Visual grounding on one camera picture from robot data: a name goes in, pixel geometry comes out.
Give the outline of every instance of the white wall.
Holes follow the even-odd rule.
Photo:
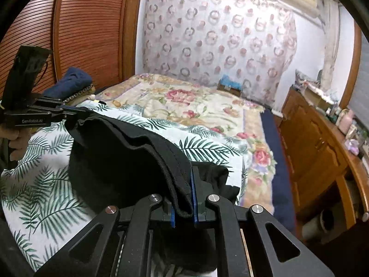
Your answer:
[[[144,5],[140,5],[137,30],[136,73],[143,73],[142,37],[144,22]],[[298,33],[298,49],[289,68],[283,73],[276,93],[275,109],[283,106],[289,87],[295,81],[295,70],[298,69],[310,78],[316,78],[324,61],[324,32],[308,20],[295,15]]]
[[[331,89],[332,91],[336,91],[337,98],[341,100],[346,88],[351,69],[352,55],[354,53],[355,21],[343,6],[339,8],[339,19],[341,21],[339,44]]]

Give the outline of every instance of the wooden dresser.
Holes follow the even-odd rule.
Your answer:
[[[369,178],[363,164],[343,146],[345,137],[338,128],[293,88],[282,113],[280,132],[298,220],[304,223],[342,201],[346,228],[351,228],[369,211]],[[354,208],[349,182],[357,187],[359,207]]]

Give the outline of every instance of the folded clothes stack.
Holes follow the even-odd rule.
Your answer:
[[[91,76],[79,68],[70,67],[61,80],[44,91],[44,96],[62,99],[65,104],[75,106],[87,99],[94,100],[94,93]]]

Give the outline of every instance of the bed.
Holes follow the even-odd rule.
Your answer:
[[[227,184],[240,187],[238,205],[261,204],[294,232],[288,171],[269,110],[225,92],[153,74],[133,76],[97,98],[107,105],[88,100],[79,106],[154,131],[190,160],[227,166]],[[214,151],[201,152],[209,142]],[[68,179],[72,143],[63,122],[42,128],[18,167],[5,170],[0,178],[8,226],[34,271],[95,216]]]

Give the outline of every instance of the pink bottle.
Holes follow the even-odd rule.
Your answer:
[[[338,129],[341,130],[341,132],[346,135],[348,130],[350,129],[350,126],[352,124],[352,119],[354,117],[354,112],[350,109],[347,114],[343,116],[341,119],[341,122],[338,125]]]

